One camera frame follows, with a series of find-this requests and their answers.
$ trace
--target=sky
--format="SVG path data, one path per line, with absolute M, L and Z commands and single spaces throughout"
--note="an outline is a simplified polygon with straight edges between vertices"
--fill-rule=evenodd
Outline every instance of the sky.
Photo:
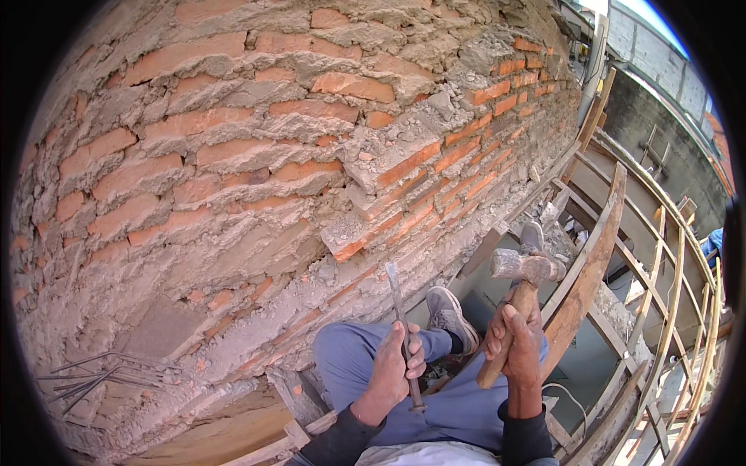
M 606 0 L 579 0 L 579 2 L 584 7 L 590 8 L 591 10 L 601 14 L 606 14 L 606 11 L 608 10 L 608 3 Z M 651 26 L 653 26 L 653 28 L 658 30 L 658 32 L 668 39 L 674 47 L 678 48 L 685 57 L 689 57 L 689 54 L 686 53 L 683 45 L 681 45 L 679 40 L 676 38 L 676 34 L 674 34 L 665 23 L 665 20 L 660 17 L 660 15 L 655 11 L 655 8 L 653 8 L 649 3 L 645 0 L 619 0 L 619 3 L 642 16 L 651 24 Z

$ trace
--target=hand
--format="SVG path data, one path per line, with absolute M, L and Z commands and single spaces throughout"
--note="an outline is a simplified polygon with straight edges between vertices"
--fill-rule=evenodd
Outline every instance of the hand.
M 352 414 L 369 426 L 379 425 L 386 415 L 410 393 L 407 379 L 420 377 L 425 370 L 422 340 L 417 335 L 419 325 L 410 324 L 409 364 L 404 364 L 401 345 L 404 325 L 395 321 L 391 331 L 378 346 L 373 360 L 373 372 L 365 393 L 350 406 Z
M 515 288 L 504 298 L 495 317 L 489 322 L 485 335 L 484 356 L 489 361 L 494 359 L 502 349 L 502 338 L 506 328 L 513 334 L 513 345 L 508 353 L 508 360 L 503 366 L 503 374 L 508 380 L 526 384 L 539 381 L 539 349 L 542 346 L 542 314 L 539 301 L 534 302 L 527 319 L 505 301 L 513 298 Z

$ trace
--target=hammer head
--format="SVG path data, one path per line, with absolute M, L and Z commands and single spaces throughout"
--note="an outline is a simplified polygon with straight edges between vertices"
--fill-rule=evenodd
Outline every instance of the hammer head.
M 543 256 L 522 256 L 513 249 L 495 249 L 490 271 L 495 278 L 526 280 L 534 286 L 546 280 L 559 282 L 567 273 L 561 262 Z

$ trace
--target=black sock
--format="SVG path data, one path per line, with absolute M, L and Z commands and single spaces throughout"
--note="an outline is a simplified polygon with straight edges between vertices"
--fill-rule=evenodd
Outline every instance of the black sock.
M 463 341 L 455 333 L 445 330 L 451 336 L 451 352 L 449 354 L 461 354 L 464 351 Z

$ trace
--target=white cable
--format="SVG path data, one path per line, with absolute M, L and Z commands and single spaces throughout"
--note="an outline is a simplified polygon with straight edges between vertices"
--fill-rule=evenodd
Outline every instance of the white cable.
M 580 403 L 578 403 L 577 400 L 575 400 L 575 397 L 573 397 L 572 394 L 570 393 L 570 391 L 567 388 L 565 388 L 563 385 L 560 385 L 559 383 L 548 383 L 548 384 L 542 386 L 542 391 L 544 391 L 544 389 L 547 388 L 547 387 L 558 387 L 558 388 L 561 388 L 562 390 L 565 391 L 565 393 L 567 394 L 567 396 L 569 396 L 570 399 L 577 405 L 577 407 L 580 408 L 580 412 L 583 413 L 583 437 L 580 439 L 580 443 L 582 443 L 583 440 L 586 438 L 586 434 L 588 433 L 588 416 L 586 415 L 586 409 L 583 408 L 583 405 L 581 405 Z

